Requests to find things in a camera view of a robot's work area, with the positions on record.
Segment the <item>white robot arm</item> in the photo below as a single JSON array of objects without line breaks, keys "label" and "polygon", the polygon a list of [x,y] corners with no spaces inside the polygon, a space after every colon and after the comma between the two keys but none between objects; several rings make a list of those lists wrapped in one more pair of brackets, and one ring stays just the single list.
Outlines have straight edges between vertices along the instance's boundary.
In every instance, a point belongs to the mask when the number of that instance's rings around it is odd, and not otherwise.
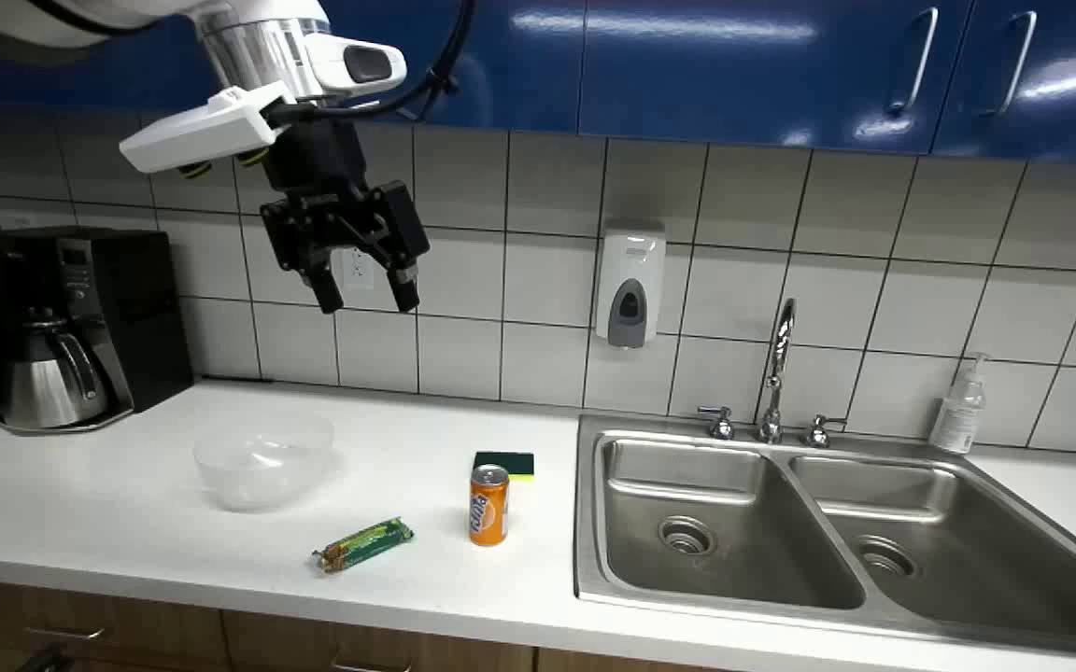
[{"label": "white robot arm", "polygon": [[375,256],[394,310],[411,313],[429,239],[401,178],[365,184],[356,133],[356,118],[408,82],[394,45],[340,36],[322,0],[0,0],[0,47],[91,52],[170,14],[195,26],[221,89],[123,137],[123,160],[145,174],[257,164],[277,189],[257,208],[277,266],[299,272],[323,313],[343,305],[337,245]]}]

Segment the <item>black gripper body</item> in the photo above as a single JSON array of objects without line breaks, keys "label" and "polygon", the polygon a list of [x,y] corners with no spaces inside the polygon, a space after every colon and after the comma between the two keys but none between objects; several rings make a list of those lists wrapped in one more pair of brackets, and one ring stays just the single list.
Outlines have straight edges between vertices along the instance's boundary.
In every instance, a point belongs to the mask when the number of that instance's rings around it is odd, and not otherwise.
[{"label": "black gripper body", "polygon": [[343,118],[291,122],[265,157],[265,178],[277,201],[261,205],[261,223],[285,267],[323,266],[333,245],[411,267],[429,250],[411,189],[401,178],[365,184],[360,133]]}]

